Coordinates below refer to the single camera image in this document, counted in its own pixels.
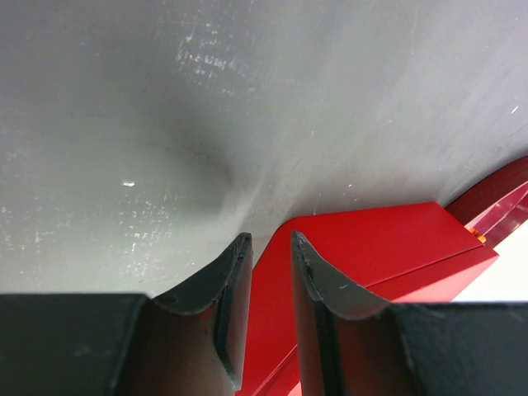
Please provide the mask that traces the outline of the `red box lid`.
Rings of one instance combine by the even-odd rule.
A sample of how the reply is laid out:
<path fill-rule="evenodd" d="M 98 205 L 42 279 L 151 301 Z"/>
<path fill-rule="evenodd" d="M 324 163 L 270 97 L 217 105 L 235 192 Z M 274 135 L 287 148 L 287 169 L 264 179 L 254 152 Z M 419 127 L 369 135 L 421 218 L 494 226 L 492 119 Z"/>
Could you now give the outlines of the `red box lid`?
<path fill-rule="evenodd" d="M 488 248 L 436 203 L 299 217 L 281 225 L 270 242 L 285 237 L 291 241 L 294 231 L 302 233 L 330 264 L 323 249 L 336 252 L 343 248 L 353 256 L 365 254 L 393 271 L 404 268 L 394 254 L 425 265 L 428 260 L 442 259 L 463 249 Z M 282 383 L 289 377 L 287 374 L 271 386 L 273 395 L 286 395 L 281 392 Z"/>

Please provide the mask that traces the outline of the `red cookie box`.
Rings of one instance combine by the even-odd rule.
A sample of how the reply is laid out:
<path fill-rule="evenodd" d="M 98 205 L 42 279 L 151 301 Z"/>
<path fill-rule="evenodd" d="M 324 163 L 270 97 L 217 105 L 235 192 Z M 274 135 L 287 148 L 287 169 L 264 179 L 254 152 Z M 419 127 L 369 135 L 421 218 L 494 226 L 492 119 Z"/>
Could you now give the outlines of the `red cookie box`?
<path fill-rule="evenodd" d="M 451 301 L 497 259 L 486 247 L 463 249 L 425 265 L 394 254 L 404 268 L 393 271 L 365 254 L 353 256 L 343 248 L 332 252 L 326 247 L 323 254 L 365 288 L 405 302 Z M 287 374 L 291 377 L 284 379 L 282 394 L 299 383 L 290 259 L 290 238 L 273 240 L 253 273 L 242 395 L 273 395 L 271 386 Z"/>

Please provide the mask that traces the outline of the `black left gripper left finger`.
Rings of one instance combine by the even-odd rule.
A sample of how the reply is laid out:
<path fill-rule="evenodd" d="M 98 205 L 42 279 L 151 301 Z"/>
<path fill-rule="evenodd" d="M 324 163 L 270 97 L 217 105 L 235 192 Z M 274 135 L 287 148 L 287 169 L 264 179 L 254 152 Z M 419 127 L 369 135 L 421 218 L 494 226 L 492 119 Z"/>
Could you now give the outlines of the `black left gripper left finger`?
<path fill-rule="evenodd" d="M 243 383 L 252 237 L 166 292 L 4 294 L 4 395 L 233 395 Z"/>

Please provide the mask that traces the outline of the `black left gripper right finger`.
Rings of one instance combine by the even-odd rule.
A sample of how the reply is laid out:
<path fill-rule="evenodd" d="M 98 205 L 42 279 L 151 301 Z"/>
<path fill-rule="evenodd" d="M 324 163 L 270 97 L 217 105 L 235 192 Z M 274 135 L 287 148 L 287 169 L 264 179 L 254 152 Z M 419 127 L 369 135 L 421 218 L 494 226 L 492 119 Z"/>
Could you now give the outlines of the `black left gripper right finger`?
<path fill-rule="evenodd" d="M 291 237 L 305 395 L 524 395 L 524 302 L 399 304 Z"/>

